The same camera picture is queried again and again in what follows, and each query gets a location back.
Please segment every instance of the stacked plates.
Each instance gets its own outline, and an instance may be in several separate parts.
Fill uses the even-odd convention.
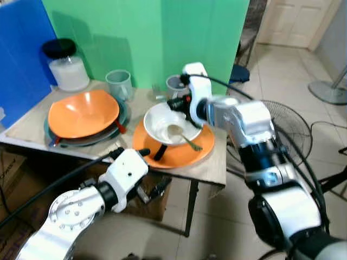
[[[119,134],[115,121],[124,125],[126,119],[122,101],[94,90],[53,103],[44,131],[60,147],[87,146]]]

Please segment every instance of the spoon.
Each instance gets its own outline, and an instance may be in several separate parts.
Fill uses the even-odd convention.
[[[187,137],[185,137],[182,133],[183,133],[183,129],[181,126],[177,126],[177,125],[169,125],[168,126],[168,132],[171,135],[180,135],[182,136],[185,141],[190,145],[191,148],[193,148],[194,151],[201,151],[202,147],[199,145],[196,145],[195,143],[189,141],[187,139]]]

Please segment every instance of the clear plastic cup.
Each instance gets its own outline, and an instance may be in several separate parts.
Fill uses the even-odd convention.
[[[119,98],[123,101],[133,100],[134,90],[131,85],[131,75],[128,71],[123,69],[110,71],[105,79],[114,98]]]
[[[168,96],[171,99],[181,98],[182,96],[190,93],[189,88],[181,83],[179,75],[172,75],[168,77],[166,80],[166,86],[168,88]]]

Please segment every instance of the blue board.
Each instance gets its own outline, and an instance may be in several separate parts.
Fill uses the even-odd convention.
[[[49,92],[53,76],[41,45],[56,38],[41,0],[0,7],[0,107],[9,127]]]

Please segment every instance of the table leg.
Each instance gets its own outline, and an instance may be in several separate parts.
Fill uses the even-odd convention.
[[[185,230],[184,230],[185,237],[189,237],[189,233],[190,233],[190,226],[191,226],[191,221],[193,219],[195,199],[196,199],[197,192],[199,191],[198,184],[199,182],[196,180],[190,181],[187,221],[185,222]]]

